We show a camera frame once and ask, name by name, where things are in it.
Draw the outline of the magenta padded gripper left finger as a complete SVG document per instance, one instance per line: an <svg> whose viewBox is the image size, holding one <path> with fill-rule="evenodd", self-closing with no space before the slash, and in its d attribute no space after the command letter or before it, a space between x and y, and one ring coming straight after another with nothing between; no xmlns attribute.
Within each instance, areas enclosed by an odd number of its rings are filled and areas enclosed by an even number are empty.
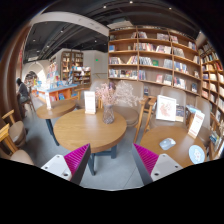
<svg viewBox="0 0 224 224"><path fill-rule="evenodd" d="M55 155L42 169L79 185L91 155L89 144L83 145L65 156Z"/></svg>

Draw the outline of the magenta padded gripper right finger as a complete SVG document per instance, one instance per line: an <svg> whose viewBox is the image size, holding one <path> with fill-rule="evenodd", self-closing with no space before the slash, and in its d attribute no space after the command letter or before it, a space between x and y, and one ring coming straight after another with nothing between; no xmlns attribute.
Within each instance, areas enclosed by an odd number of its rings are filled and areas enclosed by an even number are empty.
<svg viewBox="0 0 224 224"><path fill-rule="evenodd" d="M144 185L182 169L182 166L167 154L158 155L137 144L133 144L132 153Z"/></svg>

